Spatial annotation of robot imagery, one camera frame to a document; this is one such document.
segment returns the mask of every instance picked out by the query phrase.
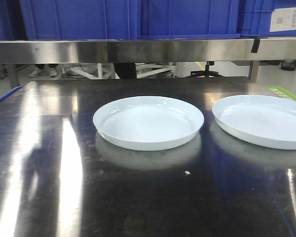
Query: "blue plastic crate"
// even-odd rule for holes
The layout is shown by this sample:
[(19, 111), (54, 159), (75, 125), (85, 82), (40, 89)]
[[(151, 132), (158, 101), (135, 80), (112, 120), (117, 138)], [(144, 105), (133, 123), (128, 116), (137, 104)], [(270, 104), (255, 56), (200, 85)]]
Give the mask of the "blue plastic crate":
[(142, 39), (238, 38), (239, 0), (142, 0)]
[(19, 2), (0, 0), (0, 40), (25, 40)]
[(30, 40), (137, 39), (139, 0), (20, 0)]
[(240, 0), (242, 37), (296, 36), (296, 0)]

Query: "stainless steel bar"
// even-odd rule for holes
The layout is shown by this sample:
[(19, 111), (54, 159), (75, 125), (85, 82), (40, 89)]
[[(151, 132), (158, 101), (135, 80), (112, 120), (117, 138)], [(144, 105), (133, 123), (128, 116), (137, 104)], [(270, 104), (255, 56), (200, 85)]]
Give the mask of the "stainless steel bar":
[(251, 63), (250, 63), (248, 77), (254, 82), (257, 82), (257, 80), (258, 80), (259, 65), (260, 65), (259, 60), (251, 61)]
[(137, 78), (144, 78), (144, 77), (148, 77), (151, 75), (155, 75), (158, 73), (162, 73), (162, 72), (167, 72), (167, 71), (172, 71), (173, 69), (175, 69), (176, 66), (172, 66), (172, 67), (167, 67), (167, 68), (160, 68), (160, 69), (156, 69), (156, 70), (151, 70), (149, 72), (146, 73), (141, 73), (141, 74), (137, 74)]
[(254, 61), (296, 59), (296, 38), (0, 41), (0, 64)]
[(89, 79), (91, 79), (91, 80), (98, 80), (98, 79), (101, 79), (101, 78), (98, 78), (98, 77), (96, 77), (96, 76), (94, 76), (94, 75), (92, 75), (92, 74), (89, 74), (89, 73), (87, 73), (87, 72), (85, 72), (84, 70), (82, 70), (82, 69), (80, 69), (80, 68), (71, 68), (71, 71), (73, 71), (73, 72), (75, 72), (75, 73), (78, 73), (78, 74), (80, 74), (80, 75), (82, 75), (82, 76), (85, 76), (86, 78), (89, 78)]
[(112, 79), (116, 79), (116, 73), (115, 73), (115, 68), (114, 68), (114, 65), (113, 64), (111, 64), (111, 70), (112, 70), (111, 78)]
[(5, 77), (4, 66), (0, 64), (0, 79), (3, 79), (4, 77)]
[(102, 70), (101, 63), (98, 63), (98, 75), (99, 75), (99, 79), (103, 79), (103, 70)]
[(6, 70), (8, 72), (11, 88), (13, 89), (17, 86), (20, 86), (15, 64), (7, 64)]

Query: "stainless steel table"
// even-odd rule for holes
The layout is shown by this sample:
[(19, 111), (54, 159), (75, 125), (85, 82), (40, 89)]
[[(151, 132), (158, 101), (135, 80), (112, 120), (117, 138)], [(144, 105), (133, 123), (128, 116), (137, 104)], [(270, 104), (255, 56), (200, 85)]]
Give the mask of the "stainless steel table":
[[(273, 95), (244, 77), (27, 84), (0, 104), (0, 237), (296, 237), (296, 151), (217, 127), (237, 94)], [(100, 106), (140, 95), (194, 104), (200, 135), (153, 153), (96, 136)]]

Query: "white shoe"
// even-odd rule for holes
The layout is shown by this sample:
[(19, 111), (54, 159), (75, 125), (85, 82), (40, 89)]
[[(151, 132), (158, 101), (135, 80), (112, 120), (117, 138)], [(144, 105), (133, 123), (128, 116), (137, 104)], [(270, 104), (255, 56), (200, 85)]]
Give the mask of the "white shoe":
[(32, 72), (31, 74), (29, 74), (29, 77), (31, 77), (31, 78), (37, 78), (37, 77), (43, 76), (43, 75), (46, 75), (46, 72), (44, 71), (44, 69), (38, 69), (38, 68), (36, 68), (34, 70), (34, 72)]
[(58, 71), (57, 71), (57, 68), (51, 68), (50, 69), (50, 77), (51, 78), (55, 78), (58, 76)]

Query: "plate rim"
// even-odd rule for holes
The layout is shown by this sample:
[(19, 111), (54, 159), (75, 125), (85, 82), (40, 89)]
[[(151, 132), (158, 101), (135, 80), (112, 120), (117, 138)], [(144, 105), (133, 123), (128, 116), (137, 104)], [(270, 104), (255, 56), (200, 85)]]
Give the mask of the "plate rim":
[[(171, 100), (174, 100), (174, 101), (178, 101), (180, 103), (185, 103), (187, 105), (189, 105), (189, 107), (193, 108), (195, 111), (197, 111), (197, 113), (199, 113), (199, 117), (200, 117), (200, 123), (196, 124), (194, 123), (194, 125), (196, 125), (196, 128), (193, 129), (193, 131), (189, 132), (187, 135), (185, 136), (182, 136), (182, 137), (179, 137), (179, 138), (176, 138), (176, 139), (171, 139), (171, 140), (164, 140), (164, 141), (155, 141), (155, 142), (142, 142), (142, 141), (136, 141), (136, 140), (128, 140), (128, 139), (123, 139), (123, 138), (119, 138), (119, 137), (116, 137), (116, 136), (112, 136), (110, 134), (107, 134), (106, 132), (103, 132), (98, 124), (96, 124), (95, 122), (95, 117), (99, 114), (100, 110), (106, 106), (109, 106), (111, 105), (112, 103), (116, 103), (118, 101), (122, 101), (122, 100), (129, 100), (129, 99), (135, 99), (135, 98), (160, 98), (160, 99), (171, 99)], [(197, 134), (197, 132), (201, 129), (201, 127), (203, 126), (204, 122), (205, 122), (205, 118), (204, 118), (204, 115), (203, 113), (201, 112), (201, 110), (199, 108), (197, 108), (196, 106), (194, 106), (193, 104), (189, 103), (189, 102), (186, 102), (184, 100), (180, 100), (180, 99), (177, 99), (177, 98), (172, 98), (172, 97), (166, 97), (166, 96), (151, 96), (151, 95), (144, 95), (144, 96), (131, 96), (131, 97), (125, 97), (125, 98), (121, 98), (121, 99), (118, 99), (118, 100), (114, 100), (114, 101), (111, 101), (107, 104), (104, 104), (103, 106), (101, 106), (93, 115), (93, 124), (94, 126), (96, 127), (97, 131), (101, 134), (101, 136), (106, 140), (106, 138), (102, 135), (102, 133), (106, 136), (109, 136), (110, 138), (112, 139), (116, 139), (118, 141), (123, 141), (123, 142), (128, 142), (128, 143), (133, 143), (133, 144), (162, 144), (162, 143), (169, 143), (169, 142), (175, 142), (175, 141), (180, 141), (180, 140), (185, 140), (186, 138), (192, 136), (193, 134)]]
[(212, 106), (212, 112), (214, 114), (214, 118), (215, 120), (217, 121), (217, 124), (224, 130), (226, 131), (227, 133), (241, 139), (241, 140), (244, 140), (246, 142), (249, 142), (249, 143), (252, 143), (252, 144), (256, 144), (256, 145), (260, 145), (260, 146), (264, 146), (262, 145), (261, 143), (254, 143), (252, 142), (250, 139), (244, 139), (244, 138), (240, 138), (238, 136), (236, 136), (234, 133), (230, 133), (229, 131), (226, 130), (225, 127), (222, 127), (222, 124), (224, 126), (226, 126), (227, 128), (229, 129), (232, 129), (234, 130), (236, 133), (242, 133), (244, 135), (247, 135), (247, 136), (251, 136), (251, 137), (255, 137), (255, 138), (260, 138), (260, 139), (264, 139), (264, 140), (268, 140), (268, 141), (272, 141), (272, 142), (282, 142), (282, 143), (290, 143), (290, 144), (296, 144), (296, 141), (288, 141), (288, 140), (282, 140), (282, 139), (274, 139), (274, 138), (267, 138), (267, 137), (263, 137), (263, 136), (259, 136), (259, 135), (254, 135), (254, 134), (251, 134), (251, 133), (248, 133), (248, 132), (245, 132), (245, 131), (242, 131), (240, 129), (237, 129), (235, 128), (234, 126), (231, 126), (229, 125), (228, 123), (222, 121), (220, 119), (220, 117), (217, 115), (217, 110), (215, 110), (215, 107), (217, 107), (217, 105), (219, 105), (219, 102), (223, 101), (223, 100), (228, 100), (228, 99), (231, 99), (231, 98), (235, 98), (235, 97), (245, 97), (245, 98), (254, 98), (254, 97), (264, 97), (264, 98), (267, 98), (267, 99), (272, 99), (272, 100), (278, 100), (278, 101), (285, 101), (286, 103), (291, 103), (291, 104), (295, 104), (296, 105), (296, 101), (293, 101), (293, 100), (288, 100), (288, 99), (284, 99), (284, 98), (280, 98), (280, 97), (276, 97), (276, 96), (268, 96), (268, 95), (246, 95), (246, 94), (243, 94), (243, 95), (232, 95), (232, 96), (227, 96), (227, 97), (224, 97), (220, 100), (218, 100), (213, 106)]

